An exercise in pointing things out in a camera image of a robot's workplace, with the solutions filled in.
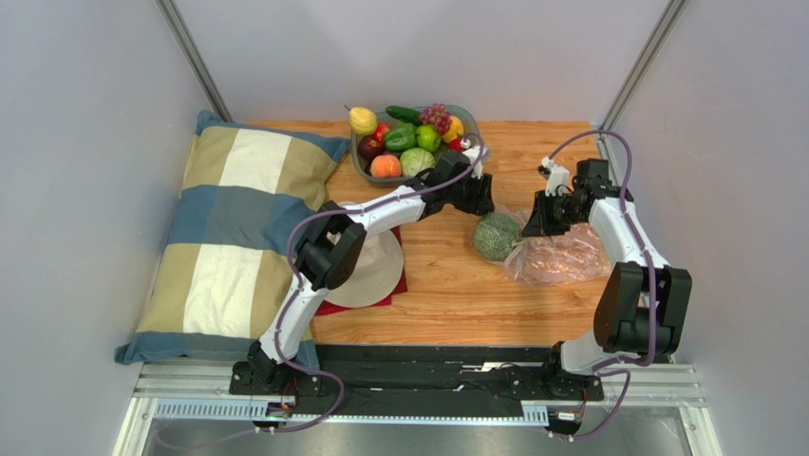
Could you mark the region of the clear zip top bag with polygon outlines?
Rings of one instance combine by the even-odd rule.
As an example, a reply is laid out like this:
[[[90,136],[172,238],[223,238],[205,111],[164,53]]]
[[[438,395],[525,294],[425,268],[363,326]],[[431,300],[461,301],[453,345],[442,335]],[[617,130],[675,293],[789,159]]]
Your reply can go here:
[[[521,228],[529,214],[499,206],[500,212],[514,219]],[[610,274],[612,265],[601,239],[588,224],[573,226],[569,232],[553,237],[522,237],[523,244],[495,265],[502,275],[519,285],[543,288],[585,282]]]

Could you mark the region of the yellow pear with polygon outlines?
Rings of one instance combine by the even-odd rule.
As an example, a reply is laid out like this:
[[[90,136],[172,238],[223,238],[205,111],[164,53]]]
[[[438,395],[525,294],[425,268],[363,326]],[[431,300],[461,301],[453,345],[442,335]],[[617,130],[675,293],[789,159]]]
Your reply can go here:
[[[351,131],[359,136],[368,136],[376,132],[379,122],[375,112],[364,106],[348,107],[348,125]]]

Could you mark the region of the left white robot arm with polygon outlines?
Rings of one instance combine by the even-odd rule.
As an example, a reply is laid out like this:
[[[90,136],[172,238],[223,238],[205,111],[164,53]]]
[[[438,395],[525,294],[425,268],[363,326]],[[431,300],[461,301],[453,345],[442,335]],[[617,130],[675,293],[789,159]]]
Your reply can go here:
[[[482,170],[489,155],[484,145],[450,152],[434,168],[378,199],[348,206],[330,202],[299,222],[287,244],[292,284],[270,329],[248,350],[253,378],[275,388],[292,367],[322,301],[354,273],[367,240],[438,214],[447,205],[476,216],[493,212],[492,177]]]

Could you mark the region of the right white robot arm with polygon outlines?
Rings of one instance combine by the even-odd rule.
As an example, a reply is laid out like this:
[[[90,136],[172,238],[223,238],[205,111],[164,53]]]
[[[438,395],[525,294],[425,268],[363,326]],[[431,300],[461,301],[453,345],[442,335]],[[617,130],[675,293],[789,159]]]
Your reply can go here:
[[[556,237],[579,223],[599,236],[612,266],[593,317],[593,327],[560,344],[558,364],[570,374],[591,375],[618,361],[647,366],[680,345],[692,278],[669,265],[652,246],[625,186],[608,177],[600,159],[580,161],[576,174],[542,160],[547,181],[536,192],[534,209],[522,234]]]

